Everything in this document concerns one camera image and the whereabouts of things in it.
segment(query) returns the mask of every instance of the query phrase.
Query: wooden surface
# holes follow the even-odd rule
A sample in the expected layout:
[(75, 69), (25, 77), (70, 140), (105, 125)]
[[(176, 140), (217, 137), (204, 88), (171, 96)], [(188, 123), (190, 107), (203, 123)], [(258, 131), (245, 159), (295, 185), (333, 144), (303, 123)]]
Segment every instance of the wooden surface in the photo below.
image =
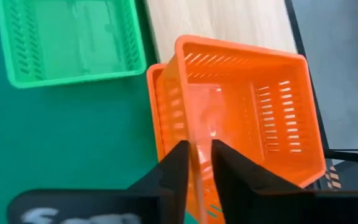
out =
[(183, 34), (296, 52), (284, 0), (146, 0), (160, 62)]

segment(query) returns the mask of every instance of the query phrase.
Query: green plastic basket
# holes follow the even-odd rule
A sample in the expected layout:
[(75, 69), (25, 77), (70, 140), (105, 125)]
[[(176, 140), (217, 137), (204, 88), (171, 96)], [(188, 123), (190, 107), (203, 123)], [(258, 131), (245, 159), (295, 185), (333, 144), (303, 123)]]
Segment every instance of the green plastic basket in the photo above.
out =
[(0, 0), (7, 75), (18, 88), (143, 74), (134, 0)]

